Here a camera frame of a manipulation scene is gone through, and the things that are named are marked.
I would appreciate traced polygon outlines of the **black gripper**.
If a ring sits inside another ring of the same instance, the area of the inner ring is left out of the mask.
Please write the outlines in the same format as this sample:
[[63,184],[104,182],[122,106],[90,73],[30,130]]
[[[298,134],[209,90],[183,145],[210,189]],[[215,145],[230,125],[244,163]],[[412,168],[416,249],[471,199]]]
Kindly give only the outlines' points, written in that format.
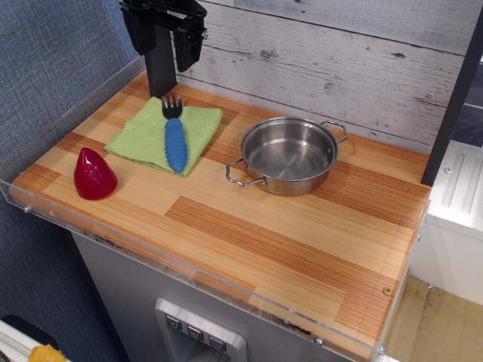
[[120,1],[120,5],[132,45],[139,55],[156,46],[156,25],[175,31],[179,72],[199,61],[207,11],[197,1]]

